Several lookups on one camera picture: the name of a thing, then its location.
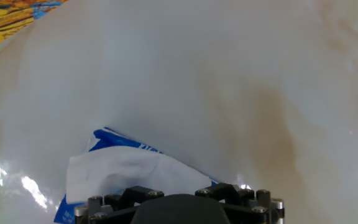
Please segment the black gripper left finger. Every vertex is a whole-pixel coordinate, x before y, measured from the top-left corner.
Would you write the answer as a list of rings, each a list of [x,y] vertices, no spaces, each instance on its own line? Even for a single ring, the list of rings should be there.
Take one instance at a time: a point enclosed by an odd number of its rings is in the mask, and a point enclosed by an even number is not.
[[[119,194],[95,195],[89,197],[84,205],[74,208],[75,224],[91,223],[91,217],[105,218],[113,212],[134,208],[137,203],[142,204],[163,196],[164,193],[160,190],[141,186],[124,189]]]

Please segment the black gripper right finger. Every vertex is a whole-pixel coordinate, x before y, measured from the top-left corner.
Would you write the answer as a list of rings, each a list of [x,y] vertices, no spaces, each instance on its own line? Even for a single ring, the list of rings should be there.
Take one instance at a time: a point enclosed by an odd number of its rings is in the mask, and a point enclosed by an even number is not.
[[[284,201],[271,197],[270,191],[265,189],[254,191],[218,183],[197,190],[195,195],[219,202],[229,223],[285,223]]]

